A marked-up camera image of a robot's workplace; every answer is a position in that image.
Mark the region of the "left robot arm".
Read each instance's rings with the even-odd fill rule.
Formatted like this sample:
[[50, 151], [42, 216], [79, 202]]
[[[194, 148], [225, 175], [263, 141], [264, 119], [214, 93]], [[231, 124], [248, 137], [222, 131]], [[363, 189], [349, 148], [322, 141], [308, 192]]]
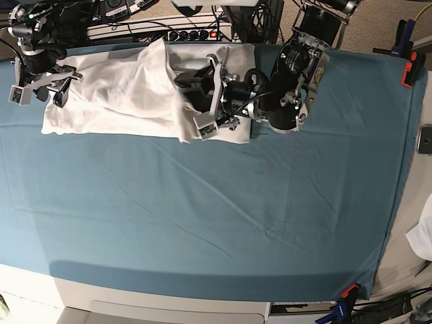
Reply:
[[265, 122], [277, 133], [302, 129], [329, 62], [339, 49], [358, 1], [304, 1], [269, 77], [252, 68], [241, 80], [214, 54], [199, 70], [186, 70], [174, 82], [198, 110], [194, 125], [208, 140], [223, 128], [234, 131], [242, 119]]

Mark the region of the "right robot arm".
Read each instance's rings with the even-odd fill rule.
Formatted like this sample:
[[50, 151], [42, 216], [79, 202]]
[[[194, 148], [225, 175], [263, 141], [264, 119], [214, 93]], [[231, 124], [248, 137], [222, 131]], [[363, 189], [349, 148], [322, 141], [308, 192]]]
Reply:
[[57, 40], [61, 15], [75, 5], [41, 1], [18, 4], [10, 11], [5, 29], [20, 48], [17, 51], [10, 46], [16, 53], [12, 61], [16, 81], [11, 85], [10, 103], [25, 106], [33, 95], [46, 101], [52, 94], [53, 103], [62, 108], [68, 101], [71, 83], [82, 81], [82, 74], [74, 66], [58, 64], [68, 56], [66, 47]]

